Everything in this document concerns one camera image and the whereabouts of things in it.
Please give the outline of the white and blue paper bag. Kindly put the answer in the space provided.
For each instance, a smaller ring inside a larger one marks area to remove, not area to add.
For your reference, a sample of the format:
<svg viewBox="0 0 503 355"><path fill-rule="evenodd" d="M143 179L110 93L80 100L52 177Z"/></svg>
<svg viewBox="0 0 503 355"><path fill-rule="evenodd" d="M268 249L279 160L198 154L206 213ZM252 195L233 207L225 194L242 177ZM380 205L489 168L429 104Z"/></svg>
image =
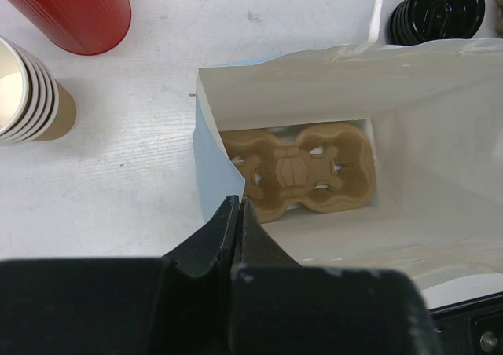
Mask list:
<svg viewBox="0 0 503 355"><path fill-rule="evenodd" d="M432 308L502 289L502 0L363 0L359 45L199 70L205 218L306 265L397 269Z"/></svg>

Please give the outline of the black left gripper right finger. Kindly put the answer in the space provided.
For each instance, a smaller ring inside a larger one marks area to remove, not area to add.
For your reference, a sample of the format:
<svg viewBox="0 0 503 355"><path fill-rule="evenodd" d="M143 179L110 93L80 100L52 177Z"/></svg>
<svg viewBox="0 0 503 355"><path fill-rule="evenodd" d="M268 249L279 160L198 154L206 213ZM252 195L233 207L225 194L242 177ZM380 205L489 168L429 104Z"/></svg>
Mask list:
<svg viewBox="0 0 503 355"><path fill-rule="evenodd" d="M390 269L306 267L240 209L230 274L233 354L433 354L434 325L413 281Z"/></svg>

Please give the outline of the brown cardboard cup carrier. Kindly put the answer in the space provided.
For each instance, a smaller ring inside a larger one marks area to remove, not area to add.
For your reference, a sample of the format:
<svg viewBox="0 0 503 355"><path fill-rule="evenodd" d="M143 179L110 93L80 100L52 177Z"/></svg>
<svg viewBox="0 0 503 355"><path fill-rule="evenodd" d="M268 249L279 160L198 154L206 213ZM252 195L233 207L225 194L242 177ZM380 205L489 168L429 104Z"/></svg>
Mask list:
<svg viewBox="0 0 503 355"><path fill-rule="evenodd" d="M332 213L363 207L374 195L373 150L354 124L310 125L292 141L267 130L224 131L220 136L261 223L278 220L294 203Z"/></svg>

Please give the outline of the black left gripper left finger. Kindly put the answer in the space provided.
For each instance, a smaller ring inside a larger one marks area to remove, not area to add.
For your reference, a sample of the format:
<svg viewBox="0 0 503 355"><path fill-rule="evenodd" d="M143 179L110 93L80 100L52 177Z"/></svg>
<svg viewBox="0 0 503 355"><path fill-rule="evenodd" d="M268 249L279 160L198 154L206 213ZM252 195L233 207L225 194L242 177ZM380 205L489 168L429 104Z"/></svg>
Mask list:
<svg viewBox="0 0 503 355"><path fill-rule="evenodd" d="M227 354L236 196L156 258L1 264L4 354Z"/></svg>

